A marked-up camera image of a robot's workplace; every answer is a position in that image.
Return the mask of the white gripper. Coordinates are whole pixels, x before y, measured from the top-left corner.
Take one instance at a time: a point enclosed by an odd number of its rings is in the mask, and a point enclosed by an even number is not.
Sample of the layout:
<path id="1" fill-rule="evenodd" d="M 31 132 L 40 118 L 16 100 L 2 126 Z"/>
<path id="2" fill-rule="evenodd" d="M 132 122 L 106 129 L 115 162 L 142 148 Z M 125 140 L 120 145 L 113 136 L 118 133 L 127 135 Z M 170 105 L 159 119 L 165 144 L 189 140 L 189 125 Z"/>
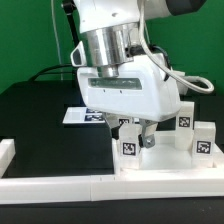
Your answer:
<path id="1" fill-rule="evenodd" d="M 83 101 L 89 109 L 107 112 L 104 118 L 114 139 L 119 138 L 120 128 L 114 114 L 140 118 L 142 145 L 151 148 L 157 122 L 175 117 L 180 110 L 176 81 L 165 80 L 166 74 L 146 55 L 135 56 L 118 71 L 117 78 L 102 78 L 95 68 L 80 68 L 77 78 Z"/>

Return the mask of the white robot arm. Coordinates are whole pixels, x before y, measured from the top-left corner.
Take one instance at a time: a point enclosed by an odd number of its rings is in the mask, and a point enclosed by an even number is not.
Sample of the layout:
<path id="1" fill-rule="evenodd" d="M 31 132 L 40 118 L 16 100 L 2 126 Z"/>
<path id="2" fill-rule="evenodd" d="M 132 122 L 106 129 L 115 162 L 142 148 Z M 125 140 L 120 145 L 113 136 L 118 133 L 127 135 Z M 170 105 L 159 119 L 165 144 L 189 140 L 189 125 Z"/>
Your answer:
<path id="1" fill-rule="evenodd" d="M 169 65 L 166 53 L 146 43 L 145 22 L 198 11 L 206 0 L 73 0 L 84 37 L 71 53 L 86 106 L 138 118 L 144 147 L 155 145 L 156 125 L 177 115 L 180 84 L 201 93 L 191 77 Z"/>

